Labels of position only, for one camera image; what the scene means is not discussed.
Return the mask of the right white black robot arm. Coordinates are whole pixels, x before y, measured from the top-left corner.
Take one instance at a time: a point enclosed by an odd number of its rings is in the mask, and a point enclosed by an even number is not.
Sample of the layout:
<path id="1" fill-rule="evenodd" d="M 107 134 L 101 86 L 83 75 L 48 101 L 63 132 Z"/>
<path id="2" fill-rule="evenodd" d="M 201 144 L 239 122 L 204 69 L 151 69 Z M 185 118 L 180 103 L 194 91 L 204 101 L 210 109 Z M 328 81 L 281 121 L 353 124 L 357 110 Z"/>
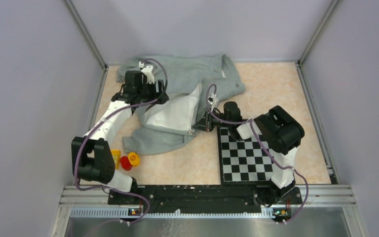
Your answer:
<path id="1" fill-rule="evenodd" d="M 305 135 L 303 127 L 279 105 L 256 118 L 245 119 L 234 101 L 226 102 L 222 112 L 208 103 L 206 112 L 192 129 L 211 132 L 219 128 L 226 128 L 236 141 L 254 139 L 270 158 L 271 185 L 258 196 L 258 202 L 270 206 L 287 200 L 295 185 L 294 176 L 298 174 L 294 163 Z"/>

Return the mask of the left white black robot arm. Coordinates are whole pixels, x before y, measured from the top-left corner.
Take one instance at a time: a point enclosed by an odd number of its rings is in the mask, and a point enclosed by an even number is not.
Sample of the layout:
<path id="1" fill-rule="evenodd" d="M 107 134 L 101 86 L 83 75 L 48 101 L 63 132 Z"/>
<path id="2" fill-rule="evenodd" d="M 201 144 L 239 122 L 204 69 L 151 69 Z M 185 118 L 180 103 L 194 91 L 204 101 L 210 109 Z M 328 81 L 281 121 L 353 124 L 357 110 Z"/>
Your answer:
<path id="1" fill-rule="evenodd" d="M 110 144 L 125 121 L 143 106 L 164 104 L 169 98 L 164 81 L 156 80 L 153 66 L 126 71 L 120 91 L 115 93 L 106 112 L 83 136 L 76 136 L 71 143 L 75 185 L 80 180 L 99 182 L 102 188 L 120 191 L 126 204 L 138 199 L 133 178 L 115 168 Z"/>

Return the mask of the grey zip-up jacket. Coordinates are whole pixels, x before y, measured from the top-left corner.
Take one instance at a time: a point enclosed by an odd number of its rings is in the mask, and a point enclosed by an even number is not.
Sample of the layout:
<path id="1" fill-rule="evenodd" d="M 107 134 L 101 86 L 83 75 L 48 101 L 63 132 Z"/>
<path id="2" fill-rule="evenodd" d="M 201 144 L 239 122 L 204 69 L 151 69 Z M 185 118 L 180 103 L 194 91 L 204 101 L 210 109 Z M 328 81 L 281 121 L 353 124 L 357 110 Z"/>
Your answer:
<path id="1" fill-rule="evenodd" d="M 218 56 L 178 57 L 135 56 L 122 64 L 116 81 L 124 82 L 126 71 L 138 70 L 138 64 L 154 59 L 155 79 L 167 80 L 169 100 L 162 105 L 139 107 L 135 115 L 141 127 L 123 136 L 124 150 L 139 155 L 158 155 L 179 149 L 193 140 L 198 131 L 192 125 L 200 121 L 207 109 L 207 88 L 215 84 L 220 101 L 242 94 L 246 87 L 233 61 L 225 54 Z"/>

